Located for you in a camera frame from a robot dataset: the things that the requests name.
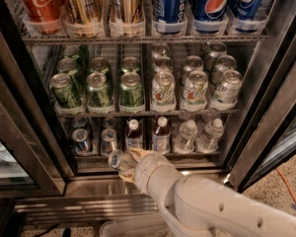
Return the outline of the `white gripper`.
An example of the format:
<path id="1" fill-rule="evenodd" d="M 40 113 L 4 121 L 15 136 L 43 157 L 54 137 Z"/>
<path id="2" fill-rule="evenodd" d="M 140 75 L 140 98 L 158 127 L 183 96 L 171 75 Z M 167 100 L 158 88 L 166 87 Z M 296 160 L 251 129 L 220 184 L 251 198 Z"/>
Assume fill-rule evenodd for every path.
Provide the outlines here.
<path id="1" fill-rule="evenodd" d="M 130 148 L 129 153 L 134 159 L 140 159 L 135 171 L 119 171 L 118 175 L 124 181 L 134 183 L 138 190 L 157 203 L 162 203 L 172 186 L 183 175 L 162 154 L 141 148 Z"/>

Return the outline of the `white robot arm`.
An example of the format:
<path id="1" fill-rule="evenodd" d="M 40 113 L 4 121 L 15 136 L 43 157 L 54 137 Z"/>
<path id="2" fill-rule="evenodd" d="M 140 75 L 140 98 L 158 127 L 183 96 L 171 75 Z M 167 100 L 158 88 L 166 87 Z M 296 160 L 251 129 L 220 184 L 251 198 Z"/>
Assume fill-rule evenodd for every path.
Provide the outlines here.
<path id="1" fill-rule="evenodd" d="M 162 154 L 119 151 L 111 164 L 155 200 L 178 236 L 208 236 L 211 229 L 218 228 L 237 237 L 296 237 L 296 217 L 201 175 L 185 176 Z"/>

